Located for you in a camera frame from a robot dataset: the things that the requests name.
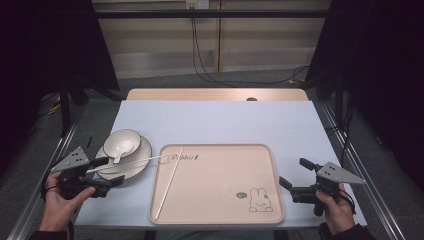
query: aluminum rail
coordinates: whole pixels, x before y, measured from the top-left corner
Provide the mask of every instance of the aluminum rail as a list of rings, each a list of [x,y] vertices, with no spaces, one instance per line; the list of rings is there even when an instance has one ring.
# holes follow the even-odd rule
[[[49,165],[46,167],[44,173],[50,170],[49,166],[51,166],[53,163],[56,163],[62,156],[64,156],[65,151],[68,149],[69,143],[71,142],[72,137],[75,134],[76,126],[81,119],[84,109],[85,109],[85,106],[82,106],[76,112],[75,121],[71,125],[71,129],[63,138],[60,138],[59,143],[57,144],[57,147],[52,157],[50,158]],[[22,211],[21,215],[16,221],[12,231],[10,232],[7,238],[8,240],[27,238],[28,231],[37,215],[38,210],[42,206],[42,200],[40,198],[40,188],[41,186],[44,185],[42,181],[43,181],[43,177],[41,177],[41,179],[38,181],[37,187],[35,188],[30,199],[28,200],[27,205],[25,206],[24,210]]]
[[[330,107],[328,103],[322,104],[322,107],[324,109],[324,113],[326,114],[331,126],[336,127],[337,123],[335,121],[335,113],[333,109]],[[346,133],[340,130],[337,130],[335,131],[335,134],[341,146],[343,147],[345,144]],[[356,153],[355,148],[350,142],[347,144],[346,154],[356,174],[358,174],[360,177],[362,177],[363,179],[367,181],[367,184],[364,185],[365,192],[368,195],[368,198],[371,204],[373,205],[378,217],[380,218],[384,228],[386,229],[390,239],[392,240],[406,239],[398,223],[396,222],[396,219],[392,211],[389,209],[386,202],[383,200],[383,197],[378,192],[377,187],[374,185],[374,182],[372,181],[370,175],[365,169],[365,166],[363,165],[361,159]]]

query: person's hand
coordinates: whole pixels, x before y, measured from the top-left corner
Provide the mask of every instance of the person's hand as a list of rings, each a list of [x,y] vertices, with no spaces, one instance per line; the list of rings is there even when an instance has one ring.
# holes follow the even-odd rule
[[[58,184],[57,178],[60,173],[56,172],[48,177],[46,182],[47,189]],[[39,230],[48,232],[64,231],[78,206],[95,192],[96,189],[94,187],[89,187],[80,192],[75,198],[66,200],[60,196],[59,187],[49,189],[46,193],[46,207]]]
[[[342,183],[339,184],[339,188],[344,191]],[[342,191],[340,191],[340,194],[347,197]],[[321,202],[327,205],[327,209],[325,210],[325,220],[327,221],[327,225],[332,236],[355,226],[352,208],[346,200],[340,199],[339,203],[336,203],[330,195],[321,191],[316,191],[316,195]]]

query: tray cartoon logo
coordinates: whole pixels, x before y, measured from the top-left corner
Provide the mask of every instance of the tray cartoon logo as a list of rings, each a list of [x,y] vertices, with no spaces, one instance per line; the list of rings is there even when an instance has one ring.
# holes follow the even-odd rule
[[[272,212],[271,201],[264,188],[250,190],[250,212]]]

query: cable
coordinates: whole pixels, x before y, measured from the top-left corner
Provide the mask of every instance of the cable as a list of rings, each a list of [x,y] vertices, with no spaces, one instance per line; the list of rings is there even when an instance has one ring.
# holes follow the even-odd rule
[[[290,77],[285,78],[283,80],[278,80],[278,81],[274,81],[274,82],[256,82],[256,81],[252,81],[252,82],[245,82],[245,81],[222,81],[222,82],[226,82],[226,83],[252,83],[252,84],[277,84],[277,83],[283,83],[283,82],[287,82],[289,80],[292,80],[293,77],[295,77],[297,74],[301,73],[303,71],[303,69],[308,68],[309,66],[300,66],[294,69],[294,74],[292,74]]]
[[[191,18],[191,27],[192,27],[192,32],[193,32],[193,65],[194,65],[194,70],[196,71],[197,76],[199,76],[202,80],[206,81],[206,82],[211,82],[211,83],[220,83],[223,85],[226,85],[228,87],[232,87],[235,88],[235,86],[230,85],[228,83],[225,82],[220,82],[215,80],[213,77],[211,77],[208,72],[206,71],[204,65],[203,65],[203,61],[202,61],[202,57],[200,56],[200,49],[199,49],[199,42],[197,41],[197,27],[196,27],[196,20],[194,18]],[[196,53],[199,57],[200,60],[200,65],[202,66],[203,72],[209,77],[210,80],[203,78],[200,73],[197,71],[197,66],[196,66]]]
[[[48,97],[46,97],[46,98],[42,99],[42,100],[40,101],[40,103],[43,103],[43,102],[45,102],[45,101],[49,100],[50,98],[54,97],[56,94],[57,94],[57,93],[52,93],[52,94],[50,94],[50,96],[48,96]]]
[[[278,81],[274,81],[274,82],[257,82],[257,81],[218,81],[216,79],[214,79],[213,77],[211,77],[208,72],[206,71],[204,65],[203,65],[203,61],[202,61],[202,57],[200,56],[200,48],[199,48],[199,43],[197,40],[197,27],[196,27],[196,20],[194,18],[191,18],[191,26],[192,26],[192,45],[193,45],[193,65],[194,65],[194,70],[196,71],[197,76],[199,76],[203,81],[206,82],[210,82],[210,83],[219,83],[219,84],[223,84],[226,85],[228,87],[232,87],[235,88],[236,86],[231,85],[231,83],[247,83],[247,84],[277,84],[277,83],[283,83],[292,79],[295,79],[295,77],[301,73],[304,69],[309,68],[309,66],[300,66],[297,67],[293,70],[293,73],[290,77],[285,78],[283,80],[278,80]],[[209,79],[206,79],[204,77],[202,77],[200,75],[200,73],[197,71],[197,66],[196,66],[196,52],[197,52],[197,56],[199,58],[200,61],[200,65],[202,67],[203,72],[206,74],[206,76],[208,76]]]
[[[302,234],[300,234],[299,230],[295,230],[295,232],[297,233],[297,235],[299,236],[300,240],[303,240]]]
[[[339,191],[342,192],[342,193],[344,193],[344,194],[346,194],[348,196],[348,198],[345,197],[345,196],[343,196],[343,195],[341,195],[340,193],[338,194],[338,197],[340,197],[343,200],[345,200],[346,202],[348,202],[349,205],[350,205],[350,207],[352,208],[352,213],[353,214],[356,214],[356,211],[355,211],[355,201],[353,200],[352,196],[350,196],[349,193],[347,193],[346,191],[344,191],[344,190],[342,190],[340,188],[339,188]]]
[[[344,155],[346,153],[347,146],[348,146],[348,143],[350,141],[349,140],[350,123],[352,122],[352,119],[353,119],[353,103],[352,103],[352,97],[349,94],[348,95],[346,114],[345,114],[345,117],[344,117],[344,120],[343,120],[346,137],[344,138],[343,149],[342,149],[342,153],[341,153],[341,156],[340,156],[340,166],[341,167],[343,167],[343,165],[344,165]]]

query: wooden tray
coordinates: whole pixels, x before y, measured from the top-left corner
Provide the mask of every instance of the wooden tray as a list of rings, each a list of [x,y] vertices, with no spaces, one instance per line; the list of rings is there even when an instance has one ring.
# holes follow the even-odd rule
[[[267,146],[166,145],[161,155],[165,156],[159,160],[150,206],[152,222],[275,224],[282,221],[280,187]]]

